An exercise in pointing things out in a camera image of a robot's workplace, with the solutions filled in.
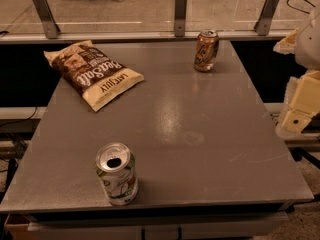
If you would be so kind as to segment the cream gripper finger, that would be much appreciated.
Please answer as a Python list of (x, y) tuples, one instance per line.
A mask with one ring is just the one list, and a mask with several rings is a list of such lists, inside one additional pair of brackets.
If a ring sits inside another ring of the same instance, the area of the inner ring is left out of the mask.
[(289, 79), (275, 132), (281, 138), (295, 138), (319, 113), (320, 71), (308, 70)]
[(298, 28), (291, 31), (286, 37), (278, 41), (273, 47), (273, 51), (279, 54), (287, 55), (295, 53), (295, 45)]

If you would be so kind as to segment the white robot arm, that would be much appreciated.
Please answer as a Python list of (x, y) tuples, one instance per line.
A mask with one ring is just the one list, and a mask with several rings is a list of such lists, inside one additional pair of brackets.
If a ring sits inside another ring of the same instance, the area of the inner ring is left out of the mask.
[(320, 113), (320, 4), (273, 50), (294, 54), (295, 62), (307, 69), (301, 77), (289, 78), (276, 124), (279, 137), (295, 138)]

